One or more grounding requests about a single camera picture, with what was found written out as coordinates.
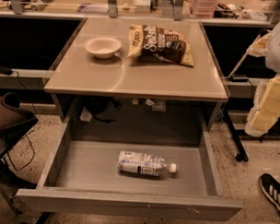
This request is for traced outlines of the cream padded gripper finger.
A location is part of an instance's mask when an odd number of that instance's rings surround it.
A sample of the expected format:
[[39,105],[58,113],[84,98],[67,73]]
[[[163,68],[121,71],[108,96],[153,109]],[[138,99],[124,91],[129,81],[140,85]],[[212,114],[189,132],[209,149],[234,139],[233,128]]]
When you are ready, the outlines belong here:
[[246,53],[253,57],[265,56],[267,54],[269,36],[270,33],[258,36],[257,40],[248,47]]
[[261,80],[244,127],[248,136],[262,136],[280,118],[280,74],[270,80]]

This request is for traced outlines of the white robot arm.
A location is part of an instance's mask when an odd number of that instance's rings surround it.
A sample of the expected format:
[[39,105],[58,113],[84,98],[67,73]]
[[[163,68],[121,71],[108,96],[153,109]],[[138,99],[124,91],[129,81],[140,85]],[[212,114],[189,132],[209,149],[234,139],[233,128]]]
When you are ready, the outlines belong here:
[[253,42],[246,53],[254,57],[265,57],[265,64],[276,75],[269,81],[262,81],[256,89],[247,124],[244,127],[249,136],[262,136],[280,118],[280,21],[273,30]]

